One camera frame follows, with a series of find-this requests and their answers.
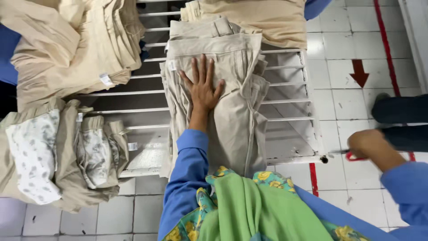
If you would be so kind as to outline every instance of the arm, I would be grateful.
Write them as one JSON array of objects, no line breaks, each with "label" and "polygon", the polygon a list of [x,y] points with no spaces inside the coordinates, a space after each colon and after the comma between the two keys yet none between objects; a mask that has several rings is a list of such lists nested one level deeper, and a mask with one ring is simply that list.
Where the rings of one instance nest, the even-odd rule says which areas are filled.
[{"label": "arm", "polygon": [[181,71],[180,76],[190,90],[193,110],[189,129],[185,130],[177,140],[178,157],[166,185],[163,198],[163,211],[159,224],[158,240],[162,240],[179,220],[195,210],[196,191],[203,187],[210,189],[205,182],[208,173],[208,113],[215,107],[223,91],[224,80],[215,91],[212,89],[214,61],[211,60],[206,73],[206,58],[201,56],[201,68],[198,69],[196,58],[192,59],[194,83]]},{"label": "arm", "polygon": [[378,130],[356,132],[348,142],[355,155],[370,158],[383,172],[380,180],[400,205],[401,218],[428,227],[428,164],[406,162]]}]

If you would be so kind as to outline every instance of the stack of folded pants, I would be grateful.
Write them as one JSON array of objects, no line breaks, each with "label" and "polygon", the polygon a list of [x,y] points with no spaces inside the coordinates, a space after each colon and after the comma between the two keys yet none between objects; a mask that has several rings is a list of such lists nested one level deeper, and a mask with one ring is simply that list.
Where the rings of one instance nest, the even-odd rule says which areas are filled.
[{"label": "stack of folded pants", "polygon": [[160,63],[171,114],[171,158],[164,160],[161,177],[169,177],[177,159],[176,141],[189,127],[190,92],[178,71],[191,76],[191,58],[205,54],[214,59],[213,87],[226,81],[220,100],[208,117],[210,170],[223,165],[242,176],[265,170],[267,119],[257,112],[269,83],[261,76],[267,65],[260,55],[262,35],[246,34],[227,18],[201,22],[171,21],[166,62]]},{"label": "stack of folded pants", "polygon": [[75,213],[118,195],[129,160],[123,124],[82,118],[92,108],[79,105],[54,97],[0,122],[0,196]]},{"label": "stack of folded pants", "polygon": [[263,42],[281,48],[307,49],[306,0],[194,0],[181,9],[181,20],[199,22],[227,17],[246,33],[262,33]]},{"label": "stack of folded pants", "polygon": [[126,84],[141,67],[135,0],[2,0],[0,19],[22,35],[11,58],[19,111]]}]

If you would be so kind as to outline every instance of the blue garment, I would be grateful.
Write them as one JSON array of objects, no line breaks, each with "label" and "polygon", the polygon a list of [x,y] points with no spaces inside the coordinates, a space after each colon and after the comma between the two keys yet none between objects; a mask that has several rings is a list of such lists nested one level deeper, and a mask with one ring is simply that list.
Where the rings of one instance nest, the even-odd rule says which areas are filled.
[{"label": "blue garment", "polygon": [[[158,240],[163,239],[178,221],[198,207],[196,190],[210,188],[208,172],[208,137],[197,130],[185,130],[177,140],[178,158],[166,186]],[[295,186],[300,198],[317,217],[339,226],[349,225],[372,241],[428,240],[428,164],[408,162],[385,172],[382,184],[400,204],[400,213],[409,227],[389,233],[337,208]]]},{"label": "blue garment", "polygon": [[316,18],[330,2],[331,0],[307,0],[305,3],[306,20]]},{"label": "blue garment", "polygon": [[17,85],[18,71],[10,63],[21,35],[0,24],[0,81]]}]

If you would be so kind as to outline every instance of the white tile floor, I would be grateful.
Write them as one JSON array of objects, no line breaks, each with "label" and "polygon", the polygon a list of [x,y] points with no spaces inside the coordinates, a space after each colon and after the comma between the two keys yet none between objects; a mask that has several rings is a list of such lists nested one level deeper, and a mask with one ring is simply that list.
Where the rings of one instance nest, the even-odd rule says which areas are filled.
[{"label": "white tile floor", "polygon": [[[380,5],[401,94],[419,95],[398,2],[380,0]],[[370,114],[376,95],[394,93],[373,1],[333,0],[321,16],[307,23],[307,30],[309,74],[316,89],[325,149],[345,149],[352,133],[376,124]],[[353,58],[363,59],[370,74],[363,89],[349,75]],[[329,159],[328,164],[315,165],[322,199],[386,231],[407,225],[388,191],[381,189],[375,166],[350,163],[341,155],[329,155]],[[416,153],[416,160],[427,162],[428,154]],[[312,190],[307,164],[271,166],[269,170],[291,176],[297,185]],[[0,240],[154,241],[165,184],[166,180],[158,177],[133,178],[121,185],[119,197],[79,214],[0,198],[0,213],[10,213],[0,215],[0,236],[15,236]]]}]

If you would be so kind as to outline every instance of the red floor marking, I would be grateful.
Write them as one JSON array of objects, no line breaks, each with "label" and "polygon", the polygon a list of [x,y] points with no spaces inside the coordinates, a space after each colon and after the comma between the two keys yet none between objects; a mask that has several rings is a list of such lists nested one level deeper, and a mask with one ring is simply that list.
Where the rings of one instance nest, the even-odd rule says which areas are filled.
[{"label": "red floor marking", "polygon": [[[394,68],[394,64],[392,63],[391,48],[389,47],[385,24],[383,23],[382,13],[380,12],[379,0],[373,0],[373,1],[375,3],[374,8],[376,9],[377,22],[379,23],[379,28],[380,28],[380,35],[382,36],[383,46],[385,47],[386,61],[388,62],[389,75],[391,77],[392,87],[394,88],[395,96],[400,97],[401,96],[400,88],[398,87],[398,84],[397,84],[397,76],[395,75],[395,68]],[[408,153],[409,153],[410,161],[412,162],[416,161],[415,154],[411,151],[409,151]]]},{"label": "red floor marking", "polygon": [[318,197],[317,171],[315,170],[315,163],[309,163],[309,170],[311,172],[312,193]]}]

